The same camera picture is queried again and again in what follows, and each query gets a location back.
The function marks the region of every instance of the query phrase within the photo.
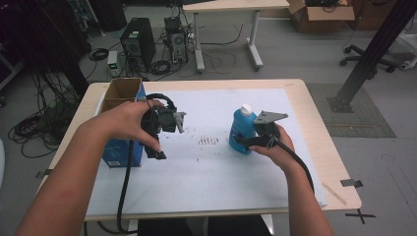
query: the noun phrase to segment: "hand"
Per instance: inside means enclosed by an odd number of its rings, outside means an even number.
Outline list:
[[[99,131],[108,139],[137,140],[142,144],[160,151],[159,142],[145,132],[141,127],[141,121],[149,107],[163,104],[154,99],[146,101],[127,101],[111,110],[105,111],[88,122],[95,123]]]
[[[276,127],[278,128],[280,134],[279,140],[287,147],[295,151],[294,145],[292,144],[292,140],[288,136],[284,128],[282,128],[282,126],[279,125],[276,125]],[[291,168],[293,168],[293,166],[299,166],[297,161],[295,161],[294,158],[286,150],[282,149],[282,147],[275,146],[271,147],[270,149],[267,149],[266,147],[251,146],[249,147],[249,149],[259,154],[268,156],[273,161],[273,163],[279,166],[284,172],[290,170]]]

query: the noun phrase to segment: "person's left hand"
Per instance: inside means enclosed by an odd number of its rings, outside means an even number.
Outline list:
[[[90,121],[105,132],[108,139],[137,140],[142,144],[160,151],[159,142],[141,128],[141,121],[149,107],[163,104],[154,99],[146,101],[127,101],[111,110],[105,111]]]

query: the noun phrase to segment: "table leg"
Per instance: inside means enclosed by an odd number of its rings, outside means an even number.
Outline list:
[[[205,70],[205,62],[203,60],[202,46],[200,45],[200,32],[198,25],[198,13],[194,14],[194,35],[196,37],[196,62],[197,62],[197,71],[202,73]]]
[[[257,35],[259,17],[260,17],[260,11],[257,10],[254,13],[254,19],[252,21],[251,37],[247,38],[249,49],[251,50],[252,57],[254,58],[254,61],[255,61],[256,71],[258,71],[260,68],[264,66],[264,63],[261,60],[261,56],[258,53],[257,46],[255,45],[255,37]]]

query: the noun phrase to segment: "cardboard box on floor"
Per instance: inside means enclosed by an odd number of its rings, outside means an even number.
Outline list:
[[[288,9],[270,9],[261,11],[261,17],[264,18],[290,18],[291,14]]]
[[[396,2],[397,0],[349,0],[355,13],[355,21],[347,24],[354,30],[378,30]]]
[[[307,7],[303,0],[287,0],[291,22],[300,32],[340,31],[344,21],[355,20],[353,8],[347,0],[340,0],[337,6]]]
[[[101,103],[100,113],[113,109],[114,107],[126,102],[135,101],[135,98],[145,96],[145,89],[140,78],[114,79]],[[141,165],[142,152],[144,147],[139,142],[134,141],[132,166]],[[129,155],[129,141],[110,140],[102,156],[108,167],[126,167]]]

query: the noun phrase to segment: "white paper sheet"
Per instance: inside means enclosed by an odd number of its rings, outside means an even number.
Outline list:
[[[228,144],[233,112],[243,103],[287,113],[278,121],[293,140],[312,175],[316,198],[327,204],[297,119],[284,89],[218,89],[160,92],[185,111],[185,133],[161,133],[166,160],[148,159],[133,168],[123,212],[172,213],[288,207],[285,176],[269,158],[241,154]],[[101,161],[88,215],[117,211],[125,169],[109,169]]]

